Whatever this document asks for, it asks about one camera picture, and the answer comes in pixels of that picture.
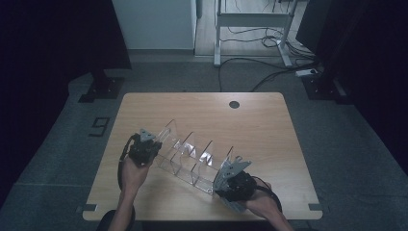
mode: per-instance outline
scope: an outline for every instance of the white wall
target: white wall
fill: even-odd
[[[195,0],[113,0],[127,49],[189,49]]]

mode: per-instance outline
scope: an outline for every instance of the metal frame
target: metal frame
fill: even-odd
[[[278,50],[285,66],[292,66],[289,59],[289,52],[285,47],[289,30],[291,29],[294,11],[296,10],[297,0],[293,0],[293,5],[288,13],[223,13],[221,11],[222,0],[218,1],[217,8],[217,34],[214,45],[214,66],[221,65],[221,27],[282,27],[283,36],[278,43]]]

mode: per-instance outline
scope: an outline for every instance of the power strip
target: power strip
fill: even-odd
[[[305,70],[298,70],[296,72],[296,77],[307,77],[307,76],[312,76],[316,75],[318,72],[315,69],[305,69]]]

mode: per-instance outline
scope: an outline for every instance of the wooden tabletop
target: wooden tabletop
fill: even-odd
[[[237,101],[240,107],[230,107]],[[252,164],[251,175],[270,182],[287,219],[319,219],[319,204],[284,97],[281,93],[128,93],[124,96],[105,153],[89,193],[86,220],[100,220],[119,199],[116,172],[130,136],[144,128],[159,134],[177,121],[178,136],[194,132],[215,146],[234,146],[234,155]],[[253,220],[153,165],[135,200],[137,220]]]

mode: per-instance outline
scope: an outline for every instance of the person's left hand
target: person's left hand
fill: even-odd
[[[152,163],[144,167],[138,167],[129,156],[126,156],[123,160],[122,190],[136,195],[140,186],[144,183],[151,165]]]

